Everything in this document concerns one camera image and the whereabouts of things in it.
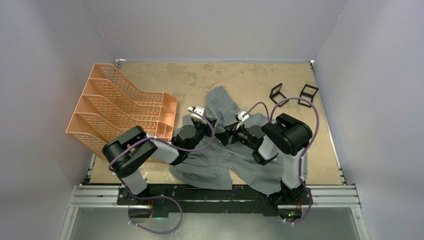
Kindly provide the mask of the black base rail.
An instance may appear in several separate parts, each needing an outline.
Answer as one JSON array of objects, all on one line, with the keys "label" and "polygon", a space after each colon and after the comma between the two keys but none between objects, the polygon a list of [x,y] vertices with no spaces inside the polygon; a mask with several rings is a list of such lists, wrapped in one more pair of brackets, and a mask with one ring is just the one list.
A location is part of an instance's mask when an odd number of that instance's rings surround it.
[{"label": "black base rail", "polygon": [[154,218],[170,213],[261,214],[265,217],[299,219],[313,204],[310,189],[298,187],[263,194],[246,184],[235,184],[231,190],[213,190],[188,184],[149,184],[136,198],[125,187],[119,187],[117,205],[131,209],[146,207]]}]

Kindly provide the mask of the right black display frame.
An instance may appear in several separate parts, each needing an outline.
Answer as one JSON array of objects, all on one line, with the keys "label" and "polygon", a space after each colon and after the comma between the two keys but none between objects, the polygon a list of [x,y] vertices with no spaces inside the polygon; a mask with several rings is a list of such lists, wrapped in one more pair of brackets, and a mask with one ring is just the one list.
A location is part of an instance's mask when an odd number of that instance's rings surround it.
[{"label": "right black display frame", "polygon": [[299,105],[311,108],[312,106],[306,102],[305,100],[309,101],[310,103],[313,103],[314,97],[318,93],[319,88],[310,84],[305,84],[302,88],[299,97],[302,98],[297,101]]}]

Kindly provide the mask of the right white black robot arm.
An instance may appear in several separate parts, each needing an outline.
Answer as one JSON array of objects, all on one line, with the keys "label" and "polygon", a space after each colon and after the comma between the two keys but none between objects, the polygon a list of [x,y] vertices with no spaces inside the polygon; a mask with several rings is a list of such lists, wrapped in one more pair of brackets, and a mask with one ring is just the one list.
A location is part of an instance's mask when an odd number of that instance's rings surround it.
[{"label": "right white black robot arm", "polygon": [[224,127],[223,132],[214,136],[226,146],[228,143],[241,143],[252,150],[255,162],[265,166],[273,160],[283,161],[283,173],[280,181],[279,197],[292,204],[304,191],[305,162],[303,151],[313,137],[310,127],[286,114],[277,116],[276,120],[266,124],[245,127],[249,118],[246,111],[235,115],[236,122]]}]

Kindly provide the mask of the left black display frame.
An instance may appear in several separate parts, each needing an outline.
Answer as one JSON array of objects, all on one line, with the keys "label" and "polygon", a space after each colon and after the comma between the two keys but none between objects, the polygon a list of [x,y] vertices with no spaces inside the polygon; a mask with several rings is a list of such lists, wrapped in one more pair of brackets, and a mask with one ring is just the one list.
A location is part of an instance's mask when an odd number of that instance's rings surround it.
[{"label": "left black display frame", "polygon": [[285,103],[278,103],[279,101],[285,100],[287,97],[282,93],[282,87],[283,84],[279,83],[276,86],[274,86],[271,90],[270,90],[270,94],[269,94],[269,98],[270,100],[276,104],[278,107],[283,106]]}]

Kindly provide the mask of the grey button-up shirt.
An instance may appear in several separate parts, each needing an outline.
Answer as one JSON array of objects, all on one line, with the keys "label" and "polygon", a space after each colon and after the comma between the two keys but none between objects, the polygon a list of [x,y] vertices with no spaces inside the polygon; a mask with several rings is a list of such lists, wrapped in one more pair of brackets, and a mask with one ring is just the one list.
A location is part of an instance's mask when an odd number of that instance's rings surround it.
[{"label": "grey button-up shirt", "polygon": [[[224,131],[224,126],[235,123],[235,115],[241,109],[231,99],[223,86],[216,87],[206,95],[205,113],[208,118],[217,119],[216,132]],[[263,126],[268,122],[261,113],[249,114],[244,122],[246,127]],[[202,151],[189,153],[186,160],[178,165],[170,165],[169,170],[177,179],[194,187],[212,190],[231,190],[233,180],[230,169],[251,188],[266,195],[281,190],[281,181],[288,187],[301,186],[299,159],[296,155],[280,152],[277,160],[266,165],[255,162],[252,149],[240,142],[222,145],[218,139]]]}]

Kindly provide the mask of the orange plastic file organizer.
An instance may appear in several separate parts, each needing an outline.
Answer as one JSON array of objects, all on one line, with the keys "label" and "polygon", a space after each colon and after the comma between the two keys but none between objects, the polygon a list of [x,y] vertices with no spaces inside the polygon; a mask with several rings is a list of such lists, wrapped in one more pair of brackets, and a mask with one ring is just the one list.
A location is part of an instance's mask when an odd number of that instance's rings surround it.
[{"label": "orange plastic file organizer", "polygon": [[177,103],[166,92],[140,90],[113,64],[95,63],[66,133],[100,158],[107,142],[134,126],[170,141]]}]

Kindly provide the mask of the black display frame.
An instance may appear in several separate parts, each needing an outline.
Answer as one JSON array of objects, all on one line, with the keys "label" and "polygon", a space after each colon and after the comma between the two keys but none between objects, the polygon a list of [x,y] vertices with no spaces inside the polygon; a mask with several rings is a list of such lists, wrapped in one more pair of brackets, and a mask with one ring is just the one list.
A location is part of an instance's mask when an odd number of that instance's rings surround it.
[{"label": "black display frame", "polygon": [[282,93],[282,87],[283,84],[279,83],[276,86],[274,86],[271,90],[270,90],[270,94],[269,94],[269,98],[270,100],[276,104],[278,107],[283,106],[285,103],[278,103],[279,101],[285,100],[287,97]]},{"label": "black display frame", "polygon": [[318,93],[319,88],[310,84],[305,84],[302,88],[299,97],[302,98],[297,101],[299,105],[311,108],[312,106],[306,102],[305,100],[309,101],[310,103],[313,103],[314,97]]}]

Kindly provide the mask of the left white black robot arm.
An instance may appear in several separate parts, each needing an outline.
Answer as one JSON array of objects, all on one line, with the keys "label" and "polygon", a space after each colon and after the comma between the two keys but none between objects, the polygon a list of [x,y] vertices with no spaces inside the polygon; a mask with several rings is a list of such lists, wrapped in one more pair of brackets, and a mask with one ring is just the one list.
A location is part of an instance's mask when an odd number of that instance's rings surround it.
[{"label": "left white black robot arm", "polygon": [[198,144],[204,137],[212,143],[217,119],[194,115],[192,123],[184,125],[171,141],[151,136],[139,125],[109,141],[102,148],[108,169],[115,173],[130,192],[129,197],[138,205],[149,199],[149,187],[139,168],[149,158],[169,165],[179,165],[193,152],[204,150]]}]

